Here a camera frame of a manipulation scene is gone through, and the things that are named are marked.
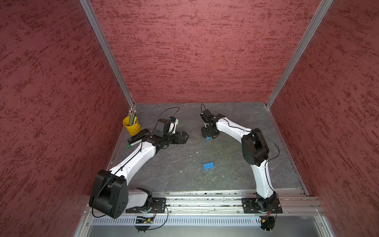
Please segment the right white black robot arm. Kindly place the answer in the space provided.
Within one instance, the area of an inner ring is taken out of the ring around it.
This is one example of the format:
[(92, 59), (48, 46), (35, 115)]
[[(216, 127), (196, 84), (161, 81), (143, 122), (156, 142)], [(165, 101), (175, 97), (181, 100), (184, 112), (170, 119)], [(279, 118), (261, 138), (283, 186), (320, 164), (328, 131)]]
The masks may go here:
[(217, 137), (223, 132), (241, 143), (243, 158), (251, 166), (255, 178), (256, 208), (260, 213), (269, 213), (278, 203), (278, 196), (269, 177), (269, 146), (261, 130), (243, 127), (207, 109), (200, 113), (200, 117), (204, 122), (201, 128), (204, 138)]

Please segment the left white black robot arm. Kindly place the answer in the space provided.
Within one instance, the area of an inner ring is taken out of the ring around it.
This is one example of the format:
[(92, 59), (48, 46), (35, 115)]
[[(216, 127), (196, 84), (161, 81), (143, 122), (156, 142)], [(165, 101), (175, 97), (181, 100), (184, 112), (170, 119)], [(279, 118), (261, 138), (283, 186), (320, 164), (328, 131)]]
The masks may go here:
[(100, 170), (95, 177), (89, 206), (113, 219), (124, 211), (140, 208), (149, 212), (153, 208), (152, 193), (139, 188), (129, 190), (129, 183), (139, 169), (160, 150), (171, 144), (185, 144), (189, 135), (177, 131), (179, 120), (175, 117), (158, 119), (152, 134), (135, 142), (137, 148), (121, 163), (110, 170)]

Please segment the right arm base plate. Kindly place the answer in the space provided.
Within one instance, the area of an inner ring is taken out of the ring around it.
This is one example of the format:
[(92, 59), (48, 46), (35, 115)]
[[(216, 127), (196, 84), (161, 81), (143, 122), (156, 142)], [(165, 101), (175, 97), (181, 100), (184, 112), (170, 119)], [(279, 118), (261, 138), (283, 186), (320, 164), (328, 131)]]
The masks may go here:
[(242, 198), (242, 208), (245, 214), (262, 214), (266, 215), (271, 211), (271, 214), (282, 214), (283, 209), (278, 200), (276, 200), (272, 207), (268, 211), (259, 211), (256, 198)]

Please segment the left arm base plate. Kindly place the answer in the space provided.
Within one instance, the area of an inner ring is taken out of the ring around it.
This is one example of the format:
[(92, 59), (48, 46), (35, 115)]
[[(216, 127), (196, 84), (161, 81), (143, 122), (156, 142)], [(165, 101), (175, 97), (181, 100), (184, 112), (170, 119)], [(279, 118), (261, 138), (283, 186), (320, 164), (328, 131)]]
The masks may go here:
[(148, 204), (142, 207), (133, 207), (126, 209), (126, 213), (135, 213), (135, 214), (156, 214), (156, 213), (165, 213), (166, 212), (166, 198), (151, 198), (148, 199)]

